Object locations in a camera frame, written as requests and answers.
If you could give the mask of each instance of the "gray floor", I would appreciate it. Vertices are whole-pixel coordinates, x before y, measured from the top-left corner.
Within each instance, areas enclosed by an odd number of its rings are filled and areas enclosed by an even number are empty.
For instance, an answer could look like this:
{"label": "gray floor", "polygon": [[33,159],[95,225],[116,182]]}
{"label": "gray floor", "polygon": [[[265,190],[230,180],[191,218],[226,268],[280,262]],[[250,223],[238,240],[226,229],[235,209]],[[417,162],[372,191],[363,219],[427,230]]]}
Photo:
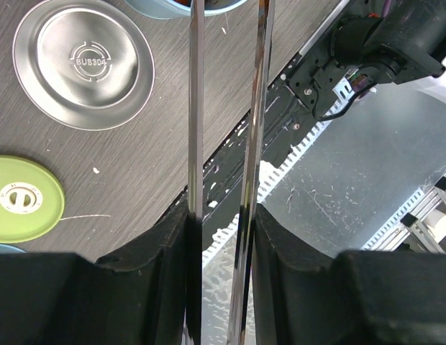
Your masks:
{"label": "gray floor", "polygon": [[[65,188],[66,220],[19,246],[76,251],[94,259],[147,230],[186,184],[188,19],[148,19],[122,0],[108,1],[145,34],[157,78],[148,105],[134,121],[107,132],[82,132],[40,113],[14,74],[14,31],[38,2],[0,0],[0,154],[28,157],[53,171]],[[277,1],[271,79],[337,2]],[[226,16],[206,19],[206,157],[250,107],[256,6],[251,0]],[[103,216],[71,218],[83,215]]]}
{"label": "gray floor", "polygon": [[[295,235],[335,256],[361,248],[445,170],[446,105],[410,86],[379,86],[329,124],[264,205]],[[234,235],[204,269],[208,344],[226,341],[235,244]],[[251,299],[249,306],[247,344],[255,344]]]}

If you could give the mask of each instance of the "white plastic part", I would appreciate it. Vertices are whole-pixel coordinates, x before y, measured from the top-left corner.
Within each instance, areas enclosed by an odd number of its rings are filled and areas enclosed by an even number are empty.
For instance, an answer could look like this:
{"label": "white plastic part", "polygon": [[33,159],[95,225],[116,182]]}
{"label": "white plastic part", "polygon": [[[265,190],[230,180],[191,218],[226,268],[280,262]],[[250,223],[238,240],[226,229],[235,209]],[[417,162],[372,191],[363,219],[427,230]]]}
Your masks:
{"label": "white plastic part", "polygon": [[434,235],[437,242],[446,237],[446,214],[439,210],[432,210],[424,220],[428,229]]}
{"label": "white plastic part", "polygon": [[8,212],[29,214],[42,205],[42,193],[29,183],[16,182],[5,185],[0,191],[0,204]]}

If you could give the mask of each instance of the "black cable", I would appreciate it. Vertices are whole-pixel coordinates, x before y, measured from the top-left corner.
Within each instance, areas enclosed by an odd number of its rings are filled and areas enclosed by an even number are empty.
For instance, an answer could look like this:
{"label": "black cable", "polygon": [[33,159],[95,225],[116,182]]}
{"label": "black cable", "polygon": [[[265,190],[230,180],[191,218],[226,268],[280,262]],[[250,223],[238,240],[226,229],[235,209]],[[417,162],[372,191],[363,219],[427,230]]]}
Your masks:
{"label": "black cable", "polygon": [[316,91],[317,97],[316,97],[314,106],[312,107],[312,110],[311,110],[312,116],[316,119],[316,121],[319,121],[319,122],[337,119],[337,118],[345,115],[347,113],[347,111],[350,110],[354,101],[356,99],[358,99],[361,95],[363,95],[365,92],[369,91],[372,87],[376,86],[376,84],[377,83],[373,82],[373,83],[367,85],[366,87],[364,87],[362,90],[354,93],[354,95],[351,97],[351,99],[347,102],[346,106],[341,111],[339,111],[335,114],[332,114],[330,116],[317,117],[316,107],[317,107],[317,103],[319,103],[319,92],[316,87],[316,81],[313,79],[312,88],[314,89],[314,91]]}

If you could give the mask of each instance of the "reflective metal bar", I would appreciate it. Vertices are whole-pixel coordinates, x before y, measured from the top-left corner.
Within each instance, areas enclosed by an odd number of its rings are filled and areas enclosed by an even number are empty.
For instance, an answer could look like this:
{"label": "reflective metal bar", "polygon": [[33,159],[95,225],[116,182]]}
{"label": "reflective metal bar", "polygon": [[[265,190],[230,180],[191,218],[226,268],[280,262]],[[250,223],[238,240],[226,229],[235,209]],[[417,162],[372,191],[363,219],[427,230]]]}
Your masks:
{"label": "reflective metal bar", "polygon": [[231,305],[227,344],[243,345],[252,262],[253,226],[257,204],[258,175],[263,144],[263,127],[268,90],[268,71],[271,54],[271,37],[274,24],[275,0],[259,0],[258,36],[255,51],[252,104],[245,150],[244,177],[237,228],[235,270],[232,277]]}
{"label": "reflective metal bar", "polygon": [[204,121],[204,0],[191,2],[189,27],[188,114],[188,226],[186,227],[186,325],[187,345],[201,344],[202,310],[202,208]]}

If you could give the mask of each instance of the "stainless steel lid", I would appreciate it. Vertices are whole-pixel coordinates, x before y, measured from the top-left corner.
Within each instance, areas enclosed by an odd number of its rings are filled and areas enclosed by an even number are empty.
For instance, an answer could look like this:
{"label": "stainless steel lid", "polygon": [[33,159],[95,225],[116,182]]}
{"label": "stainless steel lid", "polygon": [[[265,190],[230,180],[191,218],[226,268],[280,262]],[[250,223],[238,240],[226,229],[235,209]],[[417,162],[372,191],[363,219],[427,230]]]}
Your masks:
{"label": "stainless steel lid", "polygon": [[48,116],[77,129],[111,129],[147,103],[154,62],[138,27],[99,0],[47,0],[32,8],[14,38],[24,91]]}

